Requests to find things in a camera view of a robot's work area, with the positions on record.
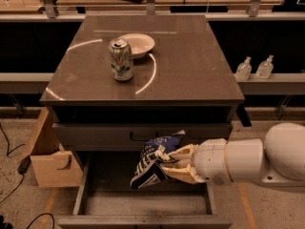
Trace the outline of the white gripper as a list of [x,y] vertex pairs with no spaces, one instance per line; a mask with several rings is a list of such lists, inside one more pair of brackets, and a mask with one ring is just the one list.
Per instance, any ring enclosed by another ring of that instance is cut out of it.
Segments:
[[227,141],[223,138],[209,139],[197,144],[183,146],[169,156],[175,160],[192,160],[193,166],[187,165],[184,168],[173,168],[161,166],[162,171],[168,176],[180,181],[197,183],[214,183],[224,185],[230,183],[225,159],[225,148]]

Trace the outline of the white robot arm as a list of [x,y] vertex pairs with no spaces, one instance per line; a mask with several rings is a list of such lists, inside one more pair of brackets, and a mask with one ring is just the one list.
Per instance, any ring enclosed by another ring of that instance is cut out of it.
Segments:
[[175,162],[163,163],[161,169],[191,184],[250,182],[285,192],[305,191],[305,127],[298,124],[277,124],[262,140],[208,139],[170,157]]

